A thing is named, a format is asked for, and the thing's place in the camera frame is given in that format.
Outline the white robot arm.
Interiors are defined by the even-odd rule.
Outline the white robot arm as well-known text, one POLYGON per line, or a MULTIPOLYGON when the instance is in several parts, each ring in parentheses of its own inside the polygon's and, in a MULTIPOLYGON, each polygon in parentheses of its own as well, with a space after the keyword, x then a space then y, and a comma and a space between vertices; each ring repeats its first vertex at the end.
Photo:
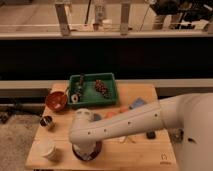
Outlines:
POLYGON ((213 93, 156 100, 99 121, 75 112, 69 141, 89 154, 97 141, 176 128, 184 131, 180 171, 213 171, 213 93))

